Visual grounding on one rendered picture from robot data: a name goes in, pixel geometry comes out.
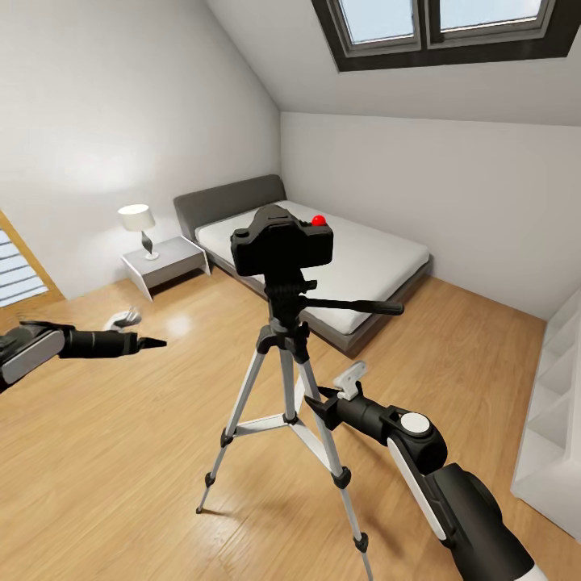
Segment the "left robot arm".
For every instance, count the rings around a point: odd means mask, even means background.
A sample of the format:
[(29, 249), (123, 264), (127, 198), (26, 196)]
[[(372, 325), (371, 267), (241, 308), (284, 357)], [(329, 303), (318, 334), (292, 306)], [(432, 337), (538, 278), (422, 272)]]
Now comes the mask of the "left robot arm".
[(0, 336), (0, 395), (54, 356), (59, 359), (101, 359), (165, 346), (162, 340), (124, 332), (142, 321), (136, 311), (111, 315), (103, 331), (76, 331), (73, 325), (27, 320)]

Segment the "camera tripod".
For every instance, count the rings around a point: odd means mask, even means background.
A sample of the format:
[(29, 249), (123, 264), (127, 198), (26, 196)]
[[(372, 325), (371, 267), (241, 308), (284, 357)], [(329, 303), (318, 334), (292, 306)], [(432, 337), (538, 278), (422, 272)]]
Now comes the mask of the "camera tripod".
[[(298, 418), (305, 394), (319, 401), (324, 400), (319, 393), (315, 375), (311, 368), (310, 356), (307, 351), (307, 338), (310, 336), (308, 322), (300, 324), (299, 313), (306, 307), (324, 307), (400, 316), (404, 312), (404, 305), (400, 302), (391, 301), (310, 299), (306, 294), (309, 290), (315, 290), (317, 288), (317, 280), (305, 280), (299, 268), (296, 270), (276, 271), (276, 273), (265, 273), (264, 278), (264, 293), (268, 296), (270, 312), (269, 324), (261, 328), (255, 353), (253, 354), (234, 409), (232, 410), (228, 426), (224, 428), (221, 434), (221, 448), (215, 465), (212, 471), (205, 476), (206, 490), (196, 512), (198, 514), (202, 512), (202, 507), (208, 492), (215, 483), (216, 473), (218, 472), (224, 454), (226, 453), (228, 445), (234, 440), (234, 437), (289, 426), (328, 469), (333, 477), (334, 484), (339, 487), (354, 533), (353, 540), (355, 541), (355, 547), (362, 555), (369, 580), (374, 581), (366, 556), (369, 538), (358, 527), (357, 518), (347, 490), (352, 474), (347, 466), (341, 465), (332, 437), (332, 431), (326, 428), (324, 420), (321, 420), (319, 415), (315, 411), (312, 411), (322, 439), (320, 441), (304, 422)], [(270, 347), (275, 345), (280, 350), (285, 413), (238, 424), (265, 356), (269, 352)], [(296, 386), (294, 386), (293, 361), (296, 362), (300, 373)]]

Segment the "digital camera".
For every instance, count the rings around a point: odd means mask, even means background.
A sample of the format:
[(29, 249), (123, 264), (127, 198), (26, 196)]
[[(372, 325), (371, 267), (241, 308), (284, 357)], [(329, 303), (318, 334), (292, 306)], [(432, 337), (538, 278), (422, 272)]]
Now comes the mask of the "digital camera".
[(247, 228), (230, 236), (240, 277), (306, 269), (332, 261), (333, 230), (322, 215), (302, 221), (278, 204), (257, 210)]

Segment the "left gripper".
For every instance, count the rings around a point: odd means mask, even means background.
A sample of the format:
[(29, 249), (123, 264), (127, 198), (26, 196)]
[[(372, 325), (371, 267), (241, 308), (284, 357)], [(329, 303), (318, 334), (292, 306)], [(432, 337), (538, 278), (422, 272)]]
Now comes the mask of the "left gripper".
[(101, 359), (102, 357), (118, 357), (139, 353), (140, 349), (158, 348), (165, 346), (162, 340), (141, 337), (137, 339), (136, 332), (101, 332), (90, 330), (93, 335), (93, 344), (90, 353), (85, 359)]

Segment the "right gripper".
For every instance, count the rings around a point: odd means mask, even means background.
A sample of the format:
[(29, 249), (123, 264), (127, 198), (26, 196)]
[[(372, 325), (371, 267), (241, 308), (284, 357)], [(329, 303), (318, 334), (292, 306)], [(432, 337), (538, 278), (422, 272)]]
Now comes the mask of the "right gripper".
[(355, 383), (358, 394), (352, 400), (340, 399), (337, 394), (340, 389), (327, 387), (318, 387), (319, 393), (324, 398), (319, 401), (304, 395), (305, 402), (315, 411), (321, 420), (324, 420), (326, 428), (333, 431), (341, 422), (348, 423), (363, 433), (363, 416), (366, 409), (372, 404), (377, 403), (363, 395), (361, 381)]

